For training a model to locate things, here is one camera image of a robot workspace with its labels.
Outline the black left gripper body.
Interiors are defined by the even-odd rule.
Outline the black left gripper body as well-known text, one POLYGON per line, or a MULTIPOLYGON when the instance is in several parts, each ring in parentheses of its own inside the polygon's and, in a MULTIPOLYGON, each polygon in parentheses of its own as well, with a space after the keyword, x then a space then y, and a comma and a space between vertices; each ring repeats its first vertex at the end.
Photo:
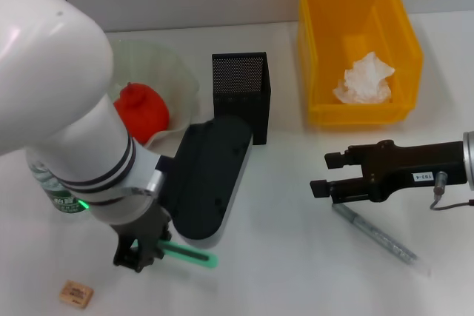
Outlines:
POLYGON ((151 206, 143 215, 134 221, 120 225, 111 225, 118 235, 117 250, 124 253, 134 240, 138 242, 140 253, 155 253, 158 240, 166 229, 166 213, 160 206, 151 206))

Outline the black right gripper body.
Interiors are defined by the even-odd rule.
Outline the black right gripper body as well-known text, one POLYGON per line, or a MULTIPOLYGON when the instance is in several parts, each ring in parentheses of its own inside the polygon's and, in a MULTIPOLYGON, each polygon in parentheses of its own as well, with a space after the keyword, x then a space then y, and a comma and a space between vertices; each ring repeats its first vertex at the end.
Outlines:
POLYGON ((416 147, 399 147, 391 140, 369 146, 361 161, 367 198, 383 202, 400 189, 433 186, 439 172, 449 185, 467 182, 464 150, 460 141, 416 147))

